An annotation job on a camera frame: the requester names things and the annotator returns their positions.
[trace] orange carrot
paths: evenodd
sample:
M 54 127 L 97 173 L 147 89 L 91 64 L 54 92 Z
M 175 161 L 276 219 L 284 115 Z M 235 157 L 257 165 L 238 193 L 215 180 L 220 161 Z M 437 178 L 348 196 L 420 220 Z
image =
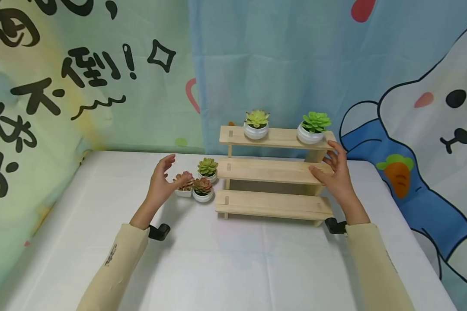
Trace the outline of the orange carrot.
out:
M 410 188 L 410 170 L 401 162 L 390 163 L 384 169 L 384 174 L 391 182 L 392 189 L 398 198 L 403 199 Z

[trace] white ceramic pot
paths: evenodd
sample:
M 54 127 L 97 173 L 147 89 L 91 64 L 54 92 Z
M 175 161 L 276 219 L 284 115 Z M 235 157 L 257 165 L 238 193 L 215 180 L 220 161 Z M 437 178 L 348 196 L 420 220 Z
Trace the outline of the white ceramic pot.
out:
M 213 199 L 213 196 L 214 196 L 214 189 L 212 189 L 211 192 L 205 196 L 200 196 L 197 193 L 195 193 L 195 190 L 192 190 L 192 197 L 194 197 L 194 199 L 197 202 L 206 203 L 210 201 L 211 199 Z
M 251 140 L 260 140 L 268 133 L 268 124 L 264 128 L 253 128 L 244 122 L 244 134 Z
M 199 173 L 199 178 L 205 178 L 214 184 L 214 182 L 218 179 L 218 172 L 216 172 L 213 176 L 204 176 L 203 174 Z
M 175 194 L 179 197 L 191 197 L 192 196 L 192 189 L 188 191 L 184 190 L 175 190 Z
M 321 133 L 310 133 L 305 130 L 303 124 L 301 123 L 297 127 L 297 138 L 303 143 L 307 145 L 313 145 L 322 140 L 324 138 L 324 132 Z

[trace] potted succulent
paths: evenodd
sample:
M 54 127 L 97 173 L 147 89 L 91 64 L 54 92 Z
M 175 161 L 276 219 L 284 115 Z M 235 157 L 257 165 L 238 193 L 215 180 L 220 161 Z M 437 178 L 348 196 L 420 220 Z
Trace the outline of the potted succulent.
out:
M 197 166 L 199 168 L 197 170 L 199 172 L 199 177 L 204 177 L 205 179 L 211 181 L 211 183 L 214 183 L 218 179 L 216 170 L 217 166 L 218 163 L 216 163 L 214 159 L 204 158 L 204 160 L 200 161 L 199 165 Z
M 184 171 L 181 174 L 176 174 L 176 177 L 173 181 L 179 180 L 182 176 L 187 176 L 188 181 L 182 187 L 179 187 L 175 190 L 175 193 L 179 197 L 191 197 L 192 196 L 192 187 L 194 186 L 194 176 L 189 171 Z
M 196 179 L 194 181 L 194 190 L 192 196 L 195 200 L 201 203 L 205 203 L 213 197 L 213 184 L 206 178 Z
M 303 115 L 303 122 L 297 128 L 297 138 L 307 145 L 316 144 L 324 138 L 325 128 L 330 124 L 326 114 L 309 112 L 308 115 Z
M 260 140 L 268 133 L 268 117 L 263 110 L 246 112 L 244 121 L 244 134 L 251 140 Z

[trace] artificial succulent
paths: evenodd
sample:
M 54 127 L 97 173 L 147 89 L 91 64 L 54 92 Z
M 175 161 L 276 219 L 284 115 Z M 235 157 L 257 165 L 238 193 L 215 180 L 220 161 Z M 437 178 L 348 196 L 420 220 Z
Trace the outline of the artificial succulent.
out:
M 184 171 L 181 174 L 176 174 L 173 181 L 181 179 L 182 176 L 187 177 L 187 183 L 185 183 L 182 187 L 178 187 L 178 190 L 190 191 L 192 189 L 192 186 L 194 186 L 194 177 L 192 176 L 192 173 L 190 173 L 189 171 Z
M 244 122 L 253 128 L 263 128 L 268 124 L 269 115 L 264 110 L 253 110 L 250 113 L 246 112 L 246 121 Z
M 213 184 L 207 178 L 202 177 L 194 181 L 194 190 L 200 196 L 205 196 L 213 190 Z
M 326 131 L 331 122 L 326 114 L 309 112 L 308 115 L 303 115 L 303 127 L 310 133 L 321 133 Z
M 204 160 L 200 161 L 199 165 L 197 166 L 199 169 L 197 170 L 201 173 L 202 176 L 213 176 L 216 173 L 216 167 L 218 163 L 216 163 L 211 158 L 204 158 Z

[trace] left hand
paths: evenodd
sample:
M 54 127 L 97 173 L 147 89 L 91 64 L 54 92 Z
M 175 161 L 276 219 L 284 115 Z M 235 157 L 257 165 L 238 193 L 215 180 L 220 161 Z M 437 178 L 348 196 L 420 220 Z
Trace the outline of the left hand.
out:
M 155 209 L 159 209 L 162 204 L 171 196 L 171 194 L 178 189 L 178 187 L 183 186 L 187 183 L 188 178 L 182 177 L 179 180 L 169 183 L 166 180 L 168 174 L 166 171 L 171 167 L 175 162 L 175 154 L 170 154 L 162 158 L 154 169 L 154 173 L 150 178 L 149 191 L 145 197 L 145 202 L 150 204 Z

